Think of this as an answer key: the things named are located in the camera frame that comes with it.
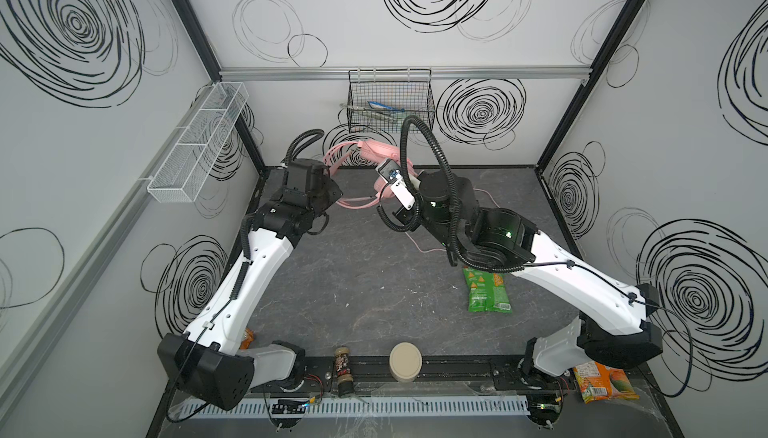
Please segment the pink headphones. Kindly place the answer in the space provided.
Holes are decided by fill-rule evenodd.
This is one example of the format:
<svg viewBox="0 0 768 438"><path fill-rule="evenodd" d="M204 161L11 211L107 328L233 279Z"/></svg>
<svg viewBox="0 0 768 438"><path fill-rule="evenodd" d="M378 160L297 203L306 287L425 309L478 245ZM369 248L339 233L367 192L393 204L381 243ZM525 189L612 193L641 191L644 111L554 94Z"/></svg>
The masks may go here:
<svg viewBox="0 0 768 438"><path fill-rule="evenodd" d="M398 164L400 160L400 149L395 145L385 144L373 139L357 140L357 141L342 141L340 144L332 146L326 154L323 156L323 162L329 166L330 174L333 175L348 158L352 156L352 153L357 151L359 155L369 162L372 162L376 166L380 163L388 160L388 158L394 159ZM370 202L364 204L356 204L356 201L361 201L360 198L341 198L337 204L343 208L358 210L376 206L380 204L379 190L383 184L383 180L378 178L374 188L376 189L376 198L373 198Z"/></svg>

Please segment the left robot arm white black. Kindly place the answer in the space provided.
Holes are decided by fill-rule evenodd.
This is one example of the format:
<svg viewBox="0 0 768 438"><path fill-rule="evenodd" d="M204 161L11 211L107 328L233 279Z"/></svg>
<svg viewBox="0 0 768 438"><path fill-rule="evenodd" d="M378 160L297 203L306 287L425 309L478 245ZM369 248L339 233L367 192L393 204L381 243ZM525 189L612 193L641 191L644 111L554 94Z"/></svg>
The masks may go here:
<svg viewBox="0 0 768 438"><path fill-rule="evenodd" d="M342 196L328 165L300 155L323 136L323 130L310 129L289 144L282 186L242 219L242 251L219 288L182 333L162 338L158 356L170 394L182 391L204 405L231 410L255 387L303 385L303 348L285 341L250 349L241 344L272 278L303 236L319 234L314 223L327 218Z"/></svg>

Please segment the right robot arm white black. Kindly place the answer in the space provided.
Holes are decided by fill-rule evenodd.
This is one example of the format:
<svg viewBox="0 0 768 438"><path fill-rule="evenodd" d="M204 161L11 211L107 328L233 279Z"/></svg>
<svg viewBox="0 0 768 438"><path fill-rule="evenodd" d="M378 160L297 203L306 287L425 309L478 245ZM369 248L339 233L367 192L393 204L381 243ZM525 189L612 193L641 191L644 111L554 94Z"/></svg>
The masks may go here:
<svg viewBox="0 0 768 438"><path fill-rule="evenodd" d="M454 173L418 116L404 118L399 157L386 160L378 172L401 203L394 215L378 208L388 228L405 233L422 227L440 242L451 265L522 278L578 309L568 325L527 342L522 375L559 377L589 361L636 368L662 354L665 333L651 320L663 308L654 286L614 279L524 216L481 206L471 181Z"/></svg>

